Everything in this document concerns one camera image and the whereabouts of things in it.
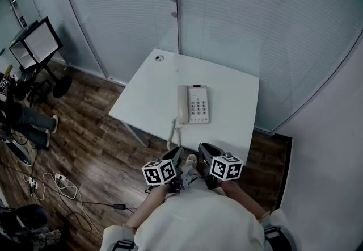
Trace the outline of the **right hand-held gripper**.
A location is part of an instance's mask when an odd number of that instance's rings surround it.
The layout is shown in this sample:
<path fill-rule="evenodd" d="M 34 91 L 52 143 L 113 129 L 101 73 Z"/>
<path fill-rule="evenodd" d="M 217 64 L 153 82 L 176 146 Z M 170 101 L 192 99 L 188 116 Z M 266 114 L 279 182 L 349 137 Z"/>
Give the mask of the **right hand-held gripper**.
<path fill-rule="evenodd" d="M 209 143 L 200 143 L 198 152 L 205 164 L 203 172 L 208 189 L 215 189 L 219 182 L 240 178 L 243 161 L 239 157 Z"/>

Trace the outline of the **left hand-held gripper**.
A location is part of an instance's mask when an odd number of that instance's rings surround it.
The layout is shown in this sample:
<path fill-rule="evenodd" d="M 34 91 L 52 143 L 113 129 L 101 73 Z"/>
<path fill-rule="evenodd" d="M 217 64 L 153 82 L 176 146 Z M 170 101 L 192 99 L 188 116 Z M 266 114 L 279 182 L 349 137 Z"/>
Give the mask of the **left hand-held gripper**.
<path fill-rule="evenodd" d="M 160 160 L 146 163 L 142 167 L 148 185 L 145 193 L 149 194 L 152 189 L 161 185 L 169 185 L 171 193 L 180 193 L 183 186 L 180 168 L 183 158 L 184 148 L 176 146 L 164 153 Z"/>

